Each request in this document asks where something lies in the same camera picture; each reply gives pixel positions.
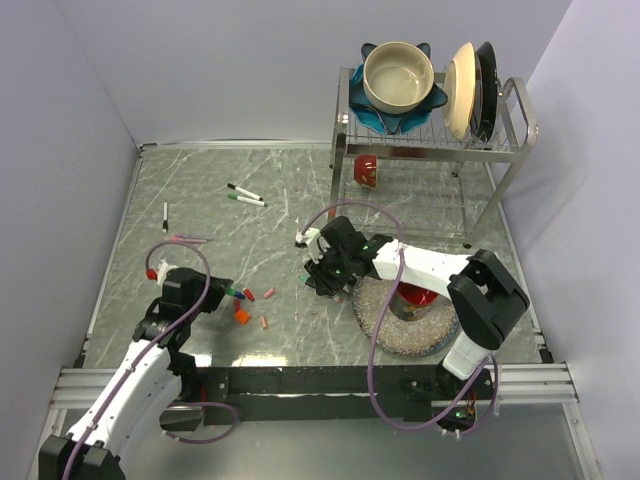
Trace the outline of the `small black capped marker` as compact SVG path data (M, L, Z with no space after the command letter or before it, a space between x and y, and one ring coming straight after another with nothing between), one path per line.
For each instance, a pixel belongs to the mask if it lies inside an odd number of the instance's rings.
M169 230L169 204L167 201L163 202L163 216L162 216L162 232L168 233Z

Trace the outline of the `green and black highlighter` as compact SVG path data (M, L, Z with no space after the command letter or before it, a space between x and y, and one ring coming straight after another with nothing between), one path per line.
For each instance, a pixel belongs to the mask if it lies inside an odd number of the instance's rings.
M314 288L315 287L315 281L312 277L310 276L305 276L305 275L300 275L299 279L304 283L305 286L310 287L310 288Z

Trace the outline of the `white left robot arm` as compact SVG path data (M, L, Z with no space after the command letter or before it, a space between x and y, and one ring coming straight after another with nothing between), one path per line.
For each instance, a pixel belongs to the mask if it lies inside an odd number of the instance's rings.
M157 280L160 296L136 325L124 360L87 412L65 434L44 441L38 478L123 479L166 409L202 406L205 388L195 359L181 348L197 316L215 311L233 282L176 266L147 275Z

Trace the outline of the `red pen cap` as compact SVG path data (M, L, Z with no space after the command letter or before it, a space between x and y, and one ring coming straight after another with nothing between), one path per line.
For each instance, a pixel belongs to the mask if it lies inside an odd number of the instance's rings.
M250 300L251 302L254 302L254 301L255 301L255 297L254 297L253 293L252 293L248 288L245 288L245 289L243 290L243 293L244 293L245 297L246 297L248 300Z

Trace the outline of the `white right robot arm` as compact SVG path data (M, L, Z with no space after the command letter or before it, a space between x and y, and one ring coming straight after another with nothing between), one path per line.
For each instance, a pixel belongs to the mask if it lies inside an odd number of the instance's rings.
M489 250L446 254L387 235L367 238L345 216L297 233L295 246L309 249L305 269L319 296L333 296L356 279L370 277L397 280L450 300L462 332L437 375L439 390L449 398L460 398L472 387L472 373L501 347L530 306L524 289Z

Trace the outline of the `orange highlighter cap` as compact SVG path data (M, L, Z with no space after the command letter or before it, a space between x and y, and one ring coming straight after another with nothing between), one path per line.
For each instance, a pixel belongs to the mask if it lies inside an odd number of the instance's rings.
M251 319L250 314L242 308L239 299L234 300L234 318L239 324L246 324Z

